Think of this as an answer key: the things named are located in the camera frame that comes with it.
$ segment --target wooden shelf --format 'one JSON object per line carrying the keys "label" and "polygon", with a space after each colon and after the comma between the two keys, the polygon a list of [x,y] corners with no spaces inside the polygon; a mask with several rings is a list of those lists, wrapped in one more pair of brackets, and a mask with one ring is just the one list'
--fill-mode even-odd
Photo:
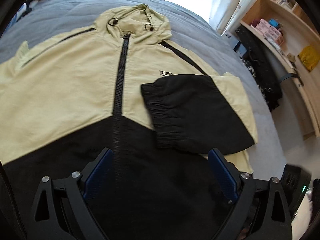
{"label": "wooden shelf", "polygon": [[287,57],[281,55],[259,32],[250,27],[254,19],[261,18],[267,21],[273,18],[283,26],[285,43],[281,49],[285,55],[291,53],[296,56],[295,65],[304,86],[302,87],[297,78],[293,79],[293,82],[305,102],[315,134],[320,137],[320,63],[309,73],[297,57],[302,49],[309,45],[312,45],[320,53],[320,36],[297,3],[292,9],[289,9],[273,0],[257,0],[249,9],[241,24],[259,38],[289,73],[292,72],[293,67]]}

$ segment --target black bag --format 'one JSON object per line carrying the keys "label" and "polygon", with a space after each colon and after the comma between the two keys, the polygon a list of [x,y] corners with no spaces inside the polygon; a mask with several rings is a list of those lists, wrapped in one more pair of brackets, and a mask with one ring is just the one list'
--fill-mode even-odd
{"label": "black bag", "polygon": [[247,64],[251,65],[254,69],[254,78],[271,111],[279,106],[278,99],[282,98],[282,91],[278,78],[264,52],[260,48],[261,41],[242,25],[239,26],[236,33],[241,43],[247,49],[247,58],[244,59],[249,61],[250,63],[248,62]]}

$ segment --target black sleeve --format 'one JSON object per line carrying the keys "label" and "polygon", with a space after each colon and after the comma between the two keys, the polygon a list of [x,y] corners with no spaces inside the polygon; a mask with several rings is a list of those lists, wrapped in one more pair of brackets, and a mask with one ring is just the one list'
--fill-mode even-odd
{"label": "black sleeve", "polygon": [[158,148],[192,153],[247,149],[254,140],[210,76],[170,75],[141,85]]}

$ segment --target blue gripper pad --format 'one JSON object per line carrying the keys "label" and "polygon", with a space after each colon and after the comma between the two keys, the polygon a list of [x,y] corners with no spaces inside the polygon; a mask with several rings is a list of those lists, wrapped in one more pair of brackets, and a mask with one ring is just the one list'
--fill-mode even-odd
{"label": "blue gripper pad", "polygon": [[85,181],[83,193],[83,198],[85,200],[89,200],[96,197],[112,168],[113,152],[109,149]]}
{"label": "blue gripper pad", "polygon": [[237,183],[226,165],[214,150],[209,151],[208,162],[210,169],[217,179],[225,198],[230,199],[233,203],[235,203],[239,197],[237,193]]}

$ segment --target cable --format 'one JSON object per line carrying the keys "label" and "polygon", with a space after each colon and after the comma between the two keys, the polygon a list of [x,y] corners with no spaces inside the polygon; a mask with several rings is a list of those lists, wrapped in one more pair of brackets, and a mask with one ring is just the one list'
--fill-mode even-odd
{"label": "cable", "polygon": [[18,206],[17,206],[17,202],[16,202],[16,199],[14,198],[14,194],[13,194],[13,190],[12,190],[9,178],[8,178],[7,173],[5,172],[5,170],[4,170],[3,166],[2,166],[1,161],[0,161],[0,174],[1,174],[2,179],[4,181],[5,187],[7,188],[7,191],[9,193],[11,206],[12,206],[14,214],[16,216],[16,219],[17,219],[19,228],[21,230],[21,233],[22,233],[23,237],[25,239],[27,239],[27,232],[26,232],[26,229],[25,229],[25,227],[23,225],[23,222],[22,222],[22,219],[21,219],[21,216],[20,216],[20,213],[19,213],[19,209],[18,209]]}

